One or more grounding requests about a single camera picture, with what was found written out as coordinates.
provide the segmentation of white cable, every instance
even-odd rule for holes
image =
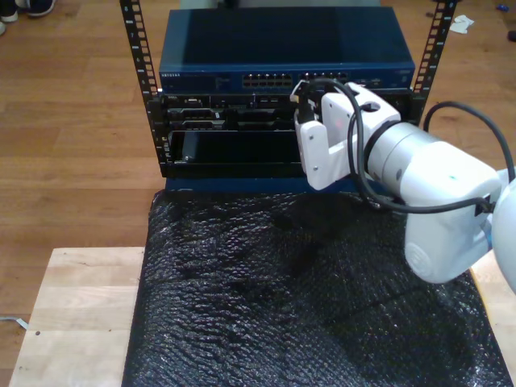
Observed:
[[[27,324],[26,322],[24,322],[21,318],[18,318],[18,317],[11,317],[11,316],[8,316],[8,317],[0,317],[0,320],[12,320],[12,321],[16,321],[22,328],[24,328],[25,330],[29,329],[29,324]]]

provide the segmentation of blue panel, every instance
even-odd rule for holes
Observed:
[[[371,186],[384,194],[384,188],[370,181]],[[165,187],[168,191],[198,191],[198,192],[232,192],[255,194],[302,194],[302,193],[337,193],[356,192],[356,187],[350,179],[337,181],[321,191],[316,191],[305,178],[291,179],[167,179]]]

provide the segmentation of blue network switch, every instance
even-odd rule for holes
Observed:
[[[315,77],[400,89],[413,75],[390,7],[172,10],[160,63],[166,94],[284,94]]]

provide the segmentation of black rack frame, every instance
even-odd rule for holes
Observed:
[[[148,46],[144,17],[139,0],[119,0],[127,38],[135,64],[136,76],[144,100],[145,111],[154,140],[156,155],[160,163],[161,175],[171,177],[170,168],[174,166],[169,148],[169,131],[165,126],[165,114],[158,92],[152,56]],[[443,54],[447,34],[453,21],[457,0],[437,1],[428,33],[427,43],[422,55],[414,86],[410,91],[410,118],[412,123],[421,121],[437,67]]]

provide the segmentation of wooden floor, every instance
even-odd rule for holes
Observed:
[[[142,3],[157,65],[178,1]],[[383,3],[395,5],[418,62],[433,3]],[[516,44],[493,2],[461,2],[460,14],[475,24],[467,35],[450,34],[431,101],[480,108],[516,150]],[[115,0],[59,0],[47,18],[21,17],[0,38],[1,315],[30,319],[53,248],[145,243],[148,208],[164,181],[124,34]],[[503,167],[495,139],[474,119],[447,110],[431,130]],[[16,324],[0,323],[0,386],[22,337]]]

